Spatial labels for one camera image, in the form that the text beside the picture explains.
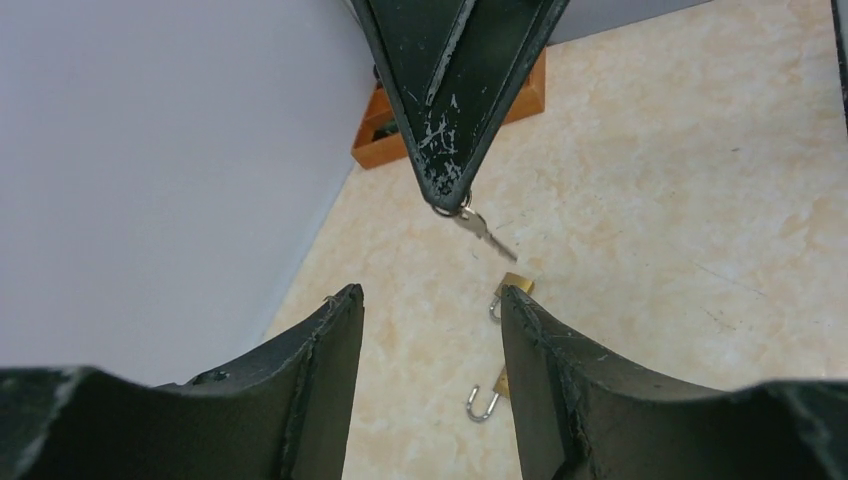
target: metal key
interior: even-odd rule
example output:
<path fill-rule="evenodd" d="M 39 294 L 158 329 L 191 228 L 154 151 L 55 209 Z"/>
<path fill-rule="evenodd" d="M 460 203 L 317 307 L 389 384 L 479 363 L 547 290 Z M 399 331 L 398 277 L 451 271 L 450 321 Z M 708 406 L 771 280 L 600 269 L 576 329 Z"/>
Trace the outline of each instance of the metal key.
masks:
<path fill-rule="evenodd" d="M 509 247 L 504 245 L 500 240 L 492 235 L 492 232 L 489 231 L 489 227 L 486 225 L 486 220 L 479 213 L 465 206 L 462 207 L 462 210 L 459 211 L 458 215 L 453 217 L 453 221 L 459 224 L 460 227 L 473 233 L 477 238 L 482 239 L 484 242 L 494 247 L 500 256 L 506 258 L 512 263 L 518 261 L 518 256 L 510 250 Z"/>

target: marble floor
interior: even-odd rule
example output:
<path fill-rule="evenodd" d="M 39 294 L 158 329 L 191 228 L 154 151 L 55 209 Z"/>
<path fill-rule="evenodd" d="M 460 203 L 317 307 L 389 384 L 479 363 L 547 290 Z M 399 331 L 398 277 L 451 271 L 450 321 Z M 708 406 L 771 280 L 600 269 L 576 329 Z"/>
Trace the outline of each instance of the marble floor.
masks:
<path fill-rule="evenodd" d="M 848 378 L 830 2 L 715 0 L 552 47 L 547 69 L 547 111 L 504 127 L 474 183 L 517 265 L 434 215 L 406 161 L 357 167 L 280 307 L 269 336 L 365 290 L 346 479 L 520 478 L 509 402 L 464 411 L 503 365 L 487 307 L 508 270 L 674 377 Z"/>

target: orange wooden box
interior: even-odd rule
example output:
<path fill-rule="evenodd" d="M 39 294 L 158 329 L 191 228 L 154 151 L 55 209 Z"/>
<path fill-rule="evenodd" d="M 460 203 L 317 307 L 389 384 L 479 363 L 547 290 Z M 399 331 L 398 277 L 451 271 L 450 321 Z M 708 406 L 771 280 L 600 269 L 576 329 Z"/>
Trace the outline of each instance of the orange wooden box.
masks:
<path fill-rule="evenodd" d="M 515 97 L 515 102 L 504 119 L 504 125 L 544 111 L 545 50 L 543 49 L 536 65 L 527 76 L 527 81 Z M 362 115 L 362 122 L 359 124 L 359 131 L 356 132 L 350 151 L 362 168 L 379 167 L 408 156 L 400 133 L 373 140 L 374 132 L 392 118 L 392 107 L 389 105 L 386 91 L 382 87 L 375 88 L 374 93 L 371 94 L 371 100 L 368 101 L 365 114 Z"/>

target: white wall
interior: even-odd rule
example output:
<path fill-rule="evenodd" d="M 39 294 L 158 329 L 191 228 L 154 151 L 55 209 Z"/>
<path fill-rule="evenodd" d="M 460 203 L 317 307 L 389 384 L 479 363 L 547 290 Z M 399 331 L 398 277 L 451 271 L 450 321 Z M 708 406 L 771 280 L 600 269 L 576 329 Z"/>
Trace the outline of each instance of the white wall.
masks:
<path fill-rule="evenodd" d="M 0 2 L 0 365 L 158 384 L 253 347 L 370 69 L 337 0 Z"/>

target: brass padlock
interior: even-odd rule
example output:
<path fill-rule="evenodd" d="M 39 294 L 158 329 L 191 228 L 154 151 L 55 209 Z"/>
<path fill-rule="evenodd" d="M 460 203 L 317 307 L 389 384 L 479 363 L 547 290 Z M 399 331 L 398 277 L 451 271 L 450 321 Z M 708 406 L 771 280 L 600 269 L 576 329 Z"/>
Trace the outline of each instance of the brass padlock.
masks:
<path fill-rule="evenodd" d="M 480 385 L 474 385 L 474 388 L 471 389 L 471 395 L 468 396 L 468 401 L 465 402 L 465 413 L 468 414 L 468 418 L 470 418 L 471 421 L 476 423 L 482 423 L 492 416 L 492 412 L 495 411 L 495 405 L 498 404 L 498 400 L 501 397 L 509 398 L 509 383 L 506 378 L 506 365 L 504 365 L 504 368 L 501 369 L 501 374 L 498 375 L 498 380 L 495 382 L 495 386 L 492 387 L 492 391 L 495 393 L 495 395 L 489 402 L 489 406 L 486 408 L 486 412 L 482 415 L 475 415 L 472 411 L 472 409 L 474 408 L 474 397 L 477 396 L 478 391 L 480 391 Z"/>
<path fill-rule="evenodd" d="M 530 280 L 529 278 L 522 277 L 517 273 L 506 272 L 506 275 L 504 275 L 504 278 L 503 280 L 501 280 L 501 283 L 498 285 L 498 288 L 495 289 L 494 300 L 492 300 L 492 303 L 489 304 L 489 318 L 491 318 L 492 321 L 495 323 L 500 323 L 501 321 L 501 317 L 495 314 L 495 309 L 500 306 L 503 287 L 507 285 L 518 287 L 523 290 L 524 293 L 526 293 L 527 295 L 533 293 L 533 287 L 536 286 L 533 280 Z"/>

